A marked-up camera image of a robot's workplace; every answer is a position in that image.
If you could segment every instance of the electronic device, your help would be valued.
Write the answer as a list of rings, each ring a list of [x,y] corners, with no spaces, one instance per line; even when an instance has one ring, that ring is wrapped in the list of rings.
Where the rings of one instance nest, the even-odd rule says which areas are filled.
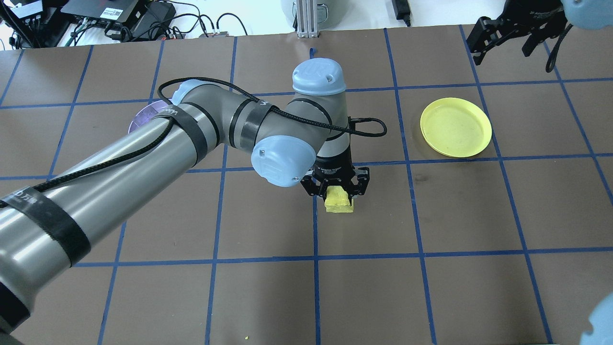
[[[108,23],[112,28],[133,27],[147,11],[145,0],[70,0],[62,8],[62,13],[76,18],[98,19],[99,27]]]
[[[145,14],[140,17],[138,23],[132,28],[132,36],[137,37],[135,41],[150,41],[150,37],[154,40],[157,39],[164,34],[164,27],[159,26],[156,29],[151,29],[151,27],[160,22],[164,23],[164,26],[169,26],[175,14],[177,14],[177,11],[171,3],[153,1],[149,4]]]

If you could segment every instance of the black cable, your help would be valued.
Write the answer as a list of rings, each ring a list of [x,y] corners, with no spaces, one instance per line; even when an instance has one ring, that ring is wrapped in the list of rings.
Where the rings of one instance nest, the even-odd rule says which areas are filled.
[[[242,21],[242,20],[241,20],[241,19],[238,17],[238,15],[233,14],[233,13],[230,13],[230,12],[226,12],[226,13],[224,13],[224,14],[220,15],[220,16],[219,16],[219,18],[217,18],[217,30],[219,30],[219,20],[220,20],[220,19],[222,19],[222,18],[223,18],[223,16],[226,16],[226,15],[231,15],[231,16],[233,16],[234,18],[238,19],[238,22],[240,23],[240,26],[242,26],[242,27],[243,27],[243,30],[244,30],[244,32],[245,32],[245,36],[249,36],[249,34],[247,33],[247,29],[245,29],[245,26],[244,26],[244,24],[243,24],[243,21]]]
[[[551,50],[551,53],[549,54],[549,59],[547,59],[547,66],[545,66],[545,71],[547,71],[547,73],[551,73],[551,71],[554,70],[555,60],[558,58],[558,51],[560,50],[562,41],[564,40],[564,37],[566,37],[566,35],[568,34],[568,31],[571,31],[572,28],[573,28],[573,25],[569,24],[566,27],[566,29],[562,31],[562,33],[560,34],[560,37],[558,37],[558,42],[555,43],[554,48]]]
[[[38,37],[25,25],[3,1],[0,1],[0,17],[6,19],[7,24],[13,28],[31,48],[41,48]]]
[[[227,87],[231,87],[234,90],[237,90],[239,93],[241,93],[243,96],[249,98],[250,100],[259,103],[261,102],[261,100],[257,97],[255,97],[254,95],[252,95],[251,93],[248,93],[245,90],[242,90],[241,88],[239,88],[238,86],[230,83],[230,82],[226,82],[224,80],[219,80],[219,79],[214,79],[214,78],[206,78],[206,77],[187,77],[187,78],[178,78],[178,79],[173,79],[170,80],[168,82],[162,83],[159,87],[158,87],[158,96],[167,104],[172,104],[172,102],[168,99],[168,97],[164,96],[163,90],[173,84],[176,83],[182,83],[185,82],[187,80],[191,80],[191,79],[196,79],[196,80],[201,80],[203,82],[211,82],[211,83],[217,83],[217,84],[221,84]],[[383,128],[383,131],[380,133],[368,133],[368,132],[362,132],[362,131],[356,131],[356,130],[352,130],[351,128],[344,128],[344,127],[339,127],[339,126],[334,126],[334,125],[330,125],[329,123],[323,123],[323,122],[317,122],[317,121],[313,121],[313,120],[309,120],[307,118],[303,118],[303,117],[299,117],[296,115],[292,115],[288,112],[285,112],[281,109],[279,109],[279,107],[277,106],[272,106],[270,108],[270,111],[279,114],[283,117],[286,117],[290,120],[294,120],[296,122],[300,122],[300,123],[304,123],[306,125],[310,125],[310,126],[315,126],[315,127],[320,127],[320,128],[325,128],[327,130],[330,131],[339,131],[339,132],[343,132],[343,133],[349,133],[349,134],[353,134],[353,135],[357,135],[357,136],[365,136],[365,137],[370,137],[370,138],[378,138],[381,136],[384,136],[385,134],[387,134],[387,126],[385,125],[385,123],[381,120],[379,120],[378,118],[371,118],[371,117],[367,117],[367,118],[362,118],[360,122],[377,122],[381,125],[381,127]]]
[[[88,26],[86,26],[85,28],[83,28],[83,29],[81,29],[81,30],[76,31],[76,34],[75,34],[75,40],[74,40],[74,45],[75,45],[75,46],[77,46],[77,43],[79,42],[79,40],[81,39],[81,37],[83,37],[83,35],[85,34],[85,31],[87,31],[87,30],[89,30],[89,29],[91,29],[91,28],[95,27],[95,26],[96,26],[96,24],[98,24],[98,22],[97,22],[96,20],[95,20],[95,21],[92,21],[92,22],[91,22],[91,24],[89,24],[89,25],[88,25]]]
[[[205,14],[201,14],[200,17],[205,17],[206,19],[208,19],[208,21],[211,23],[211,30],[215,29],[215,25],[213,25],[213,20],[211,19],[211,17],[209,17],[208,15]]]
[[[162,22],[160,22],[160,23],[156,23],[156,24],[152,25],[152,26],[151,26],[151,27],[150,27],[148,30],[146,30],[146,31],[145,31],[145,32],[143,32],[142,34],[140,34],[140,35],[138,35],[138,36],[136,36],[136,37],[133,37],[133,38],[130,40],[130,42],[134,42],[136,39],[139,39],[139,38],[143,37],[143,36],[144,36],[144,35],[146,35],[146,34],[147,34],[147,35],[149,35],[149,36],[151,36],[151,32],[152,32],[153,30],[156,30],[156,29],[158,29],[158,28],[162,27],[162,25],[163,25],[163,24],[170,23],[170,22],[171,22],[171,21],[173,21],[174,19],[181,18],[181,17],[196,17],[196,18],[197,18],[197,22],[195,22],[195,23],[194,23],[194,25],[192,26],[192,28],[191,28],[190,30],[188,30],[188,31],[184,31],[184,33],[190,33],[190,32],[192,32],[192,31],[193,31],[193,30],[196,28],[196,25],[198,25],[198,23],[200,23],[200,22],[202,21],[202,19],[201,19],[200,17],[198,17],[198,15],[191,14],[191,13],[185,13],[185,14],[177,15],[176,17],[173,17],[173,18],[170,18],[170,19],[166,19],[166,20],[163,20],[163,21],[162,21]]]
[[[117,165],[119,163],[125,162],[127,160],[131,160],[133,158],[136,158],[144,153],[147,153],[148,151],[152,150],[153,148],[155,148],[157,145],[159,145],[160,142],[162,142],[166,136],[168,135],[168,133],[170,133],[170,130],[172,129],[172,127],[174,126],[175,122],[174,120],[169,121],[168,125],[166,126],[166,128],[164,128],[164,131],[153,141],[151,142],[151,144],[143,147],[142,149],[136,150],[134,152],[131,153],[127,153],[123,156],[117,157],[117,158],[113,158],[111,160],[107,160],[105,162],[96,164],[94,166],[90,166],[88,168],[85,169],[81,169],[79,171],[75,171],[73,173],[70,173],[68,175],[64,175],[64,176],[60,176],[60,177],[56,177],[54,179],[51,179],[49,181],[43,182],[41,184],[37,184],[35,185],[34,188],[35,190],[39,191],[39,192],[44,192],[47,191],[49,189],[58,187],[62,184],[65,184],[66,182],[70,182],[74,179],[78,179],[79,177],[85,176],[85,175],[89,175],[91,173],[95,173],[96,171],[100,171],[102,169],[106,169],[109,168],[113,165]],[[4,201],[0,200],[0,208],[6,207],[7,203],[5,203]]]
[[[202,17],[206,17],[208,18],[208,21],[211,22],[211,30],[215,29],[215,25],[213,25],[213,20],[211,19],[211,17],[209,17],[208,15],[205,14],[201,14],[200,12],[200,7],[194,5],[194,4],[188,4],[187,2],[179,2],[179,1],[173,1],[173,0],[154,0],[157,2],[169,2],[171,4],[179,4],[179,5],[187,5],[187,6],[191,6],[191,7],[195,7],[196,10],[198,11],[198,17],[202,18]],[[202,19],[200,19],[200,28],[202,29],[202,33],[204,33],[204,36],[208,37],[207,34],[207,28],[204,25],[204,22],[202,21]]]

